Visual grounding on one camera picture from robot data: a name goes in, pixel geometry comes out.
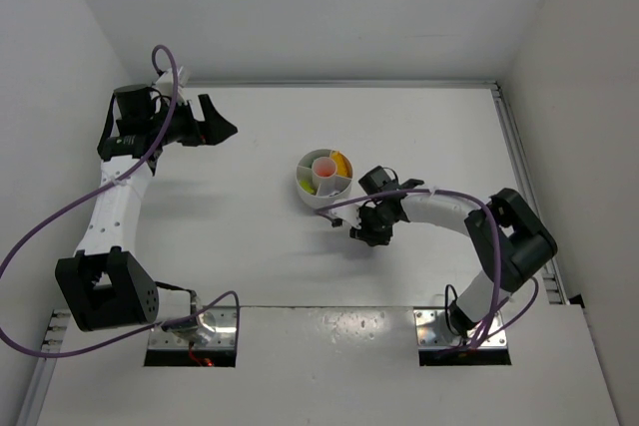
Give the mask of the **yellow lego brick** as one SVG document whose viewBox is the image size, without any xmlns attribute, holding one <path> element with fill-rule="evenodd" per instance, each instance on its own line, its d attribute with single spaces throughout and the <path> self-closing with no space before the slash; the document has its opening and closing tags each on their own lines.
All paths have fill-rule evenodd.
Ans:
<svg viewBox="0 0 639 426">
<path fill-rule="evenodd" d="M 336 174 L 338 176 L 341 176 L 341 177 L 349 178 L 350 177 L 350 168 L 349 168 L 348 163 L 346 161 L 346 157 L 339 151 L 333 151 L 330 154 L 330 157 L 335 163 Z"/>
</svg>

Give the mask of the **lime green curved lego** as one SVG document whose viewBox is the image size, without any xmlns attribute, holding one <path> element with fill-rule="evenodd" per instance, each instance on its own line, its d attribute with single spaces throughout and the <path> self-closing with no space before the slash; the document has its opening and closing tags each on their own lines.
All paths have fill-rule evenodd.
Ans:
<svg viewBox="0 0 639 426">
<path fill-rule="evenodd" d="M 300 180 L 300 186 L 305 192 L 309 193 L 310 195 L 314 196 L 316 194 L 316 189 L 314 188 L 312 183 Z"/>
</svg>

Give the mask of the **small orange lego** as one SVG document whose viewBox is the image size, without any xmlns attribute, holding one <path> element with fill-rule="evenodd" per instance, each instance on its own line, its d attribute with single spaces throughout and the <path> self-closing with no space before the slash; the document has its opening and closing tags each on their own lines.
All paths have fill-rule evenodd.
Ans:
<svg viewBox="0 0 639 426">
<path fill-rule="evenodd" d="M 330 178 L 336 174 L 337 167 L 331 157 L 320 157 L 314 160 L 312 171 L 316 177 Z"/>
</svg>

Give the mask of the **dark green lego wedge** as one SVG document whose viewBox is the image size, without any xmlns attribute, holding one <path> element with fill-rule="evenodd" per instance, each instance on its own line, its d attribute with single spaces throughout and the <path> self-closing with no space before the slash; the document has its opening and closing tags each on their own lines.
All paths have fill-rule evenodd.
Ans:
<svg viewBox="0 0 639 426">
<path fill-rule="evenodd" d="M 314 160 L 315 159 L 312 158 L 312 157 L 304 157 L 304 158 L 301 159 L 301 161 L 299 163 L 299 166 L 310 169 L 312 167 L 312 165 L 313 165 Z"/>
</svg>

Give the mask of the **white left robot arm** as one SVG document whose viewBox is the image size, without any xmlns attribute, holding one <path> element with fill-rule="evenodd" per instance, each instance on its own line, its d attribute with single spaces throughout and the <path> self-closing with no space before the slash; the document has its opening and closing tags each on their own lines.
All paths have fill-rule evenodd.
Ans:
<svg viewBox="0 0 639 426">
<path fill-rule="evenodd" d="M 159 90 L 133 85 L 115 90 L 97 148 L 101 184 L 88 228 L 73 256 L 57 262 L 55 277 L 83 331 L 149 324 L 159 312 L 155 281 L 135 258 L 142 201 L 164 146 L 215 146 L 237 127 L 207 94 L 202 120 L 181 100 L 174 110 Z"/>
</svg>

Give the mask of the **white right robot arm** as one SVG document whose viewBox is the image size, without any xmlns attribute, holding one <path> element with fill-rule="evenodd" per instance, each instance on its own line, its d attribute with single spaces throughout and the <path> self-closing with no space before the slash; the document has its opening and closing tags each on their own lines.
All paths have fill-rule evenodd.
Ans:
<svg viewBox="0 0 639 426">
<path fill-rule="evenodd" d="M 485 325 L 498 307 L 558 252 L 555 238 L 521 194 L 504 188 L 479 205 L 468 195 L 428 193 L 424 182 L 401 183 L 381 166 L 358 181 L 369 199 L 357 209 L 350 236 L 388 245 L 399 222 L 443 227 L 468 237 L 481 272 L 446 308 L 444 324 L 459 338 Z"/>
</svg>

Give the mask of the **white round divided container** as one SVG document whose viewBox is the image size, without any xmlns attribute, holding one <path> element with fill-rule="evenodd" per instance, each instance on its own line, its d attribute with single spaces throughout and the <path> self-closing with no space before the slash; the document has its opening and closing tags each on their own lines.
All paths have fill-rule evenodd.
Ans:
<svg viewBox="0 0 639 426">
<path fill-rule="evenodd" d="M 314 159 L 320 157 L 330 157 L 330 154 L 336 150 L 331 149 L 318 149 L 311 151 L 303 156 L 304 157 L 312 157 Z M 298 189 L 299 197 L 302 202 L 312 209 L 319 209 L 322 207 L 326 207 L 331 205 L 333 202 L 340 201 L 342 199 L 346 199 L 349 196 L 351 186 L 352 186 L 352 178 L 353 171 L 352 165 L 348 157 L 342 153 L 346 157 L 346 161 L 350 168 L 350 177 L 341 177 L 335 174 L 330 178 L 319 178 L 313 174 L 312 168 L 304 168 L 300 167 L 299 163 L 296 167 L 296 185 Z M 300 180 L 308 181 L 313 184 L 316 189 L 316 194 L 314 196 L 305 192 L 300 186 Z M 329 194 L 333 190 L 342 190 L 341 195 L 330 197 Z"/>
</svg>

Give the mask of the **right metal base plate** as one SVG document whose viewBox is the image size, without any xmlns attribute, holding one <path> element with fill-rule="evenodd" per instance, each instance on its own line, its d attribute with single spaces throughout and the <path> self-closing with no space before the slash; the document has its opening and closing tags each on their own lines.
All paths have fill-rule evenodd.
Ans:
<svg viewBox="0 0 639 426">
<path fill-rule="evenodd" d="M 420 351 L 443 351 L 448 349 L 469 347 L 474 338 L 480 336 L 477 328 L 468 331 L 463 338 L 453 334 L 446 326 L 444 309 L 442 307 L 415 309 L 413 311 L 417 346 Z M 480 352 L 488 350 L 506 350 L 508 340 L 503 328 L 503 318 L 500 313 L 492 320 L 488 334 L 478 345 Z"/>
</svg>

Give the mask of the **metal base plate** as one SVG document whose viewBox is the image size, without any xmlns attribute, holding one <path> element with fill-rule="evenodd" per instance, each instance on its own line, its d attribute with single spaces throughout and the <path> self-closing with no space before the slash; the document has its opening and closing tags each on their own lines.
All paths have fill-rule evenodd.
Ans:
<svg viewBox="0 0 639 426">
<path fill-rule="evenodd" d="M 195 319 L 151 330 L 150 351 L 231 351 L 236 345 L 238 313 L 231 307 L 214 307 Z"/>
<path fill-rule="evenodd" d="M 453 334 L 446 326 L 444 309 L 442 307 L 415 309 L 413 311 L 417 346 L 420 351 L 443 351 L 448 349 L 469 347 L 474 338 L 480 336 L 477 328 L 468 331 L 463 338 Z M 508 340 L 503 328 L 503 318 L 500 313 L 492 320 L 488 334 L 478 345 L 480 352 L 488 350 L 506 350 Z"/>
</svg>

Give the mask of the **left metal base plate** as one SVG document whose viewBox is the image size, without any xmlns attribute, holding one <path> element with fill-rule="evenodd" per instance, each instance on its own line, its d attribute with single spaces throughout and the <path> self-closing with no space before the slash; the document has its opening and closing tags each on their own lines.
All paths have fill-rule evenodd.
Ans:
<svg viewBox="0 0 639 426">
<path fill-rule="evenodd" d="M 238 313 L 231 307 L 214 307 L 195 319 L 151 330 L 150 351 L 231 351 L 236 345 Z"/>
</svg>

